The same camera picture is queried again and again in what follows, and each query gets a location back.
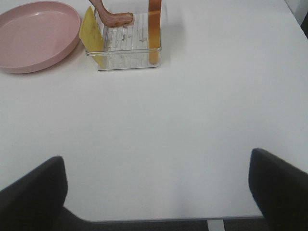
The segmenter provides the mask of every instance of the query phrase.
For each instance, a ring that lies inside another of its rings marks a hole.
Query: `table surface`
[[[284,0],[165,0],[159,68],[99,72],[80,43],[46,70],[0,73],[0,189],[60,155],[84,219],[260,216],[253,148],[308,171],[307,60]]]

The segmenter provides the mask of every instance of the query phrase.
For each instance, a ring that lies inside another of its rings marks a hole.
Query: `pink bowl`
[[[39,1],[0,15],[0,70],[29,73],[65,58],[79,42],[80,17],[71,6]]]

